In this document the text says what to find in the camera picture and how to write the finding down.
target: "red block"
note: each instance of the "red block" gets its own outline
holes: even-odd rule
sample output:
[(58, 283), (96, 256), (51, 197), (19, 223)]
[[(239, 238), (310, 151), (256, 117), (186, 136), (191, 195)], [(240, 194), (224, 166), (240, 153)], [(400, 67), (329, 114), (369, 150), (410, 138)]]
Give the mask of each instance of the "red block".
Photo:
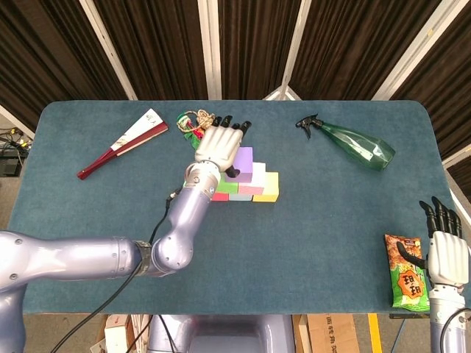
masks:
[(213, 196), (213, 201), (229, 201), (228, 193), (215, 193)]

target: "dark curtain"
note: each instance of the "dark curtain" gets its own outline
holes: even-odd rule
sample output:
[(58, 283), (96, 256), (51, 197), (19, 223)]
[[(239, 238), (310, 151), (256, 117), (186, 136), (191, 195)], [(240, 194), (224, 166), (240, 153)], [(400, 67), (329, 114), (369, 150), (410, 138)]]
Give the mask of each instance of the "dark curtain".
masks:
[(139, 99), (208, 99), (197, 0), (95, 4)]
[(463, 194), (471, 202), (471, 157), (448, 168), (451, 177), (460, 187)]
[(281, 85), (300, 3), (219, 0), (223, 99), (263, 99)]
[(301, 99), (371, 99), (439, 2), (312, 1), (289, 86)]
[(76, 0), (0, 1), (1, 104), (35, 130), (69, 99), (127, 99)]
[(471, 2), (393, 99), (413, 99), (427, 108), (443, 159), (471, 143)]

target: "yellow tape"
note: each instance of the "yellow tape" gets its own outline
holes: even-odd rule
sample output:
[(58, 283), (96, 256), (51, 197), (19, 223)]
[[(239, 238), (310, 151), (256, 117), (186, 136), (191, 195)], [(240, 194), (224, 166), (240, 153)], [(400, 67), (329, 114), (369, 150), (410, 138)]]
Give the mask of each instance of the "yellow tape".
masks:
[(380, 327), (378, 324), (378, 315), (368, 314), (369, 336), (371, 337), (371, 348), (373, 353), (383, 353), (381, 349)]

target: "red fan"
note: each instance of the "red fan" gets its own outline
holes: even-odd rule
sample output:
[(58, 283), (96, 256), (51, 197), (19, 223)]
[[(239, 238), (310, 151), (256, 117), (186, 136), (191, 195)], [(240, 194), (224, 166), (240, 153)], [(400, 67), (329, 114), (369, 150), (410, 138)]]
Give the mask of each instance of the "red fan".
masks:
[(113, 158), (121, 156), (168, 129), (169, 126), (165, 121), (153, 109), (149, 109), (100, 158), (79, 171), (77, 176), (81, 180), (85, 179)]

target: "foam block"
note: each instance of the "foam block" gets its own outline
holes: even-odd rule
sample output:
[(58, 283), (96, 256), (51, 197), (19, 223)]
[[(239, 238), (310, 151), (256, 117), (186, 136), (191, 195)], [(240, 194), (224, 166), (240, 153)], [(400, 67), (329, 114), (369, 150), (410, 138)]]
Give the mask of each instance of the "foam block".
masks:
[(240, 193), (230, 194), (229, 201), (252, 201), (253, 195), (242, 195)]
[(219, 185), (216, 189), (217, 193), (238, 193), (237, 182), (226, 182), (224, 178), (221, 178)]
[(239, 147), (233, 165), (241, 173), (235, 178), (229, 178), (227, 175), (224, 175), (226, 182), (251, 182), (253, 165), (252, 147)]
[(252, 181), (241, 182), (238, 185), (238, 193), (244, 195), (261, 195), (266, 184), (266, 164), (253, 163)]
[(229, 201), (228, 193), (214, 193), (213, 201)]
[(275, 202), (278, 199), (280, 189), (278, 187), (278, 172), (266, 173), (266, 186), (261, 195), (254, 195), (254, 202)]

